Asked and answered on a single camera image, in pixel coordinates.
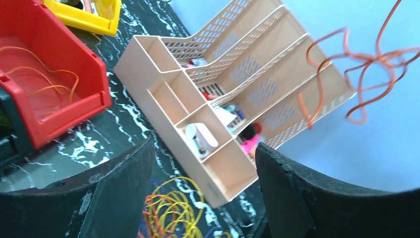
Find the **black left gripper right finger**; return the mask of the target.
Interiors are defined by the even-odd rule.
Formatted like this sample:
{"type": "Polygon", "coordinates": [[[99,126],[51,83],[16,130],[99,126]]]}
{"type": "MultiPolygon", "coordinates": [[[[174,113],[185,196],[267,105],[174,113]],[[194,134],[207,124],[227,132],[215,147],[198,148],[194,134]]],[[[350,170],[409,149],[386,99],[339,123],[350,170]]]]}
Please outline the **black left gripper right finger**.
{"type": "Polygon", "coordinates": [[[417,238],[420,191],[347,183],[295,162],[264,143],[256,166],[274,238],[417,238]]]}

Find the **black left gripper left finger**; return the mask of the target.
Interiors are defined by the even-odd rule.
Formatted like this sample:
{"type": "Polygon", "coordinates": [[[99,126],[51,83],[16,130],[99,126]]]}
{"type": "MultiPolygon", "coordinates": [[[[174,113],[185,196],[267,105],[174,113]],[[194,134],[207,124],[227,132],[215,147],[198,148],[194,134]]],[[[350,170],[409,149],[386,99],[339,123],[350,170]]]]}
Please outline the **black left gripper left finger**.
{"type": "Polygon", "coordinates": [[[154,158],[146,140],[45,188],[1,193],[1,237],[135,238],[154,158]]]}

